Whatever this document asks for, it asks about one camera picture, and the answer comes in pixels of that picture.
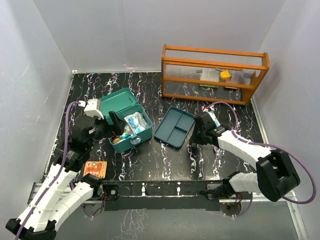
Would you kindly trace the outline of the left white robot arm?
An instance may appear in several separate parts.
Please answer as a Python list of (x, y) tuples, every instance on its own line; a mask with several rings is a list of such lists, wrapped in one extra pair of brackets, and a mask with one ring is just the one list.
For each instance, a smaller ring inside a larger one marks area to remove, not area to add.
[(109, 111), (112, 124), (106, 118), (93, 118), (92, 125), (80, 128), (75, 136), (65, 136), (62, 155), (50, 167), (49, 173), (27, 208), (17, 218), (11, 218), (6, 229), (17, 240), (53, 240), (58, 228), (81, 204), (103, 195), (102, 180), (86, 174), (61, 198), (66, 187), (81, 171), (94, 145), (103, 138), (122, 135), (125, 121)]

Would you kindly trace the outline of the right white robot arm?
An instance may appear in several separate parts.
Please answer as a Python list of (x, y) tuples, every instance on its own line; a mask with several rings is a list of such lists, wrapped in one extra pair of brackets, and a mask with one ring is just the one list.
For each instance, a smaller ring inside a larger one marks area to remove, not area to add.
[(208, 112), (194, 117), (192, 144), (214, 145), (241, 158), (254, 167), (254, 173), (234, 172), (222, 180), (222, 184), (205, 193), (217, 198), (235, 198), (242, 192), (263, 194), (277, 202), (297, 187), (300, 177), (287, 153), (278, 148), (253, 145), (235, 137), (230, 128), (217, 125)]

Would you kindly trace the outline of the white green bottle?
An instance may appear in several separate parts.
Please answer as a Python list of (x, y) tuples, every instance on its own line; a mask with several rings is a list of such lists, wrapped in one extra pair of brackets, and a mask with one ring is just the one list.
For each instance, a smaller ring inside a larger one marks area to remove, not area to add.
[(133, 134), (128, 134), (126, 132), (124, 132), (119, 138), (120, 138), (120, 141), (124, 141), (126, 139), (129, 139), (133, 136)]

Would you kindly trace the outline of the teal medicine kit box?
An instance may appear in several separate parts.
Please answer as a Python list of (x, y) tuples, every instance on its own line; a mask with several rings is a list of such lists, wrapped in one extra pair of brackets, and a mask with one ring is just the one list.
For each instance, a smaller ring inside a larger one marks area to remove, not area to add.
[[(133, 134), (132, 137), (123, 141), (119, 141), (117, 144), (112, 144), (111, 138), (108, 139), (116, 153), (121, 154), (151, 139), (153, 124), (143, 107), (138, 103), (138, 100), (134, 94), (128, 88), (122, 88), (116, 92), (104, 96), (100, 99), (100, 101), (100, 111), (105, 116), (108, 123), (111, 125), (113, 124), (109, 116), (109, 111), (114, 111), (121, 120), (124, 120), (124, 133)], [(145, 127), (145, 130), (138, 134), (135, 134), (130, 125), (125, 121), (126, 116), (134, 114), (135, 112), (142, 113), (144, 119), (148, 123), (148, 126)]]

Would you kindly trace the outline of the clear plastic vial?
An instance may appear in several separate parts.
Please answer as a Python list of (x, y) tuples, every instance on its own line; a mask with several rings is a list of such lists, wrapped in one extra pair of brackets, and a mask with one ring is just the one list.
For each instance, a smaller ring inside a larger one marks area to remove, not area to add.
[(135, 112), (133, 114), (127, 115), (124, 120), (131, 126), (131, 127), (147, 127), (148, 123), (143, 117), (143, 114), (140, 112)]

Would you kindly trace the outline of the brown medicine bottle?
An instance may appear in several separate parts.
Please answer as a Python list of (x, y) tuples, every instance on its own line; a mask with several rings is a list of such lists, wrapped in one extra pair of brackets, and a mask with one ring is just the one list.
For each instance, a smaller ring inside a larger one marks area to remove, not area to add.
[(118, 136), (113, 136), (113, 137), (111, 137), (111, 142), (112, 142), (112, 144), (114, 144), (114, 145), (116, 145), (120, 140), (121, 140), (121, 138), (118, 137)]

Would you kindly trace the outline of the white blue gauze packet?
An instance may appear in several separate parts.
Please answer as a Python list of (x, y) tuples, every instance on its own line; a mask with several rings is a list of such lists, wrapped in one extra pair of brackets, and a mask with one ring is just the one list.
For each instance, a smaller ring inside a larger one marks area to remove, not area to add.
[(141, 133), (146, 130), (146, 128), (143, 125), (141, 125), (139, 121), (136, 121), (134, 119), (130, 119), (128, 124), (135, 134)]

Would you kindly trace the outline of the blue divided tray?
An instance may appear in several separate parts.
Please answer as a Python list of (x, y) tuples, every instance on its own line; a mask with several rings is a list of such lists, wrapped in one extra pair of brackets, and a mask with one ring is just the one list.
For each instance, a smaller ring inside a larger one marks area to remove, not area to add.
[(154, 138), (175, 149), (180, 149), (193, 124), (194, 115), (171, 106), (154, 132)]

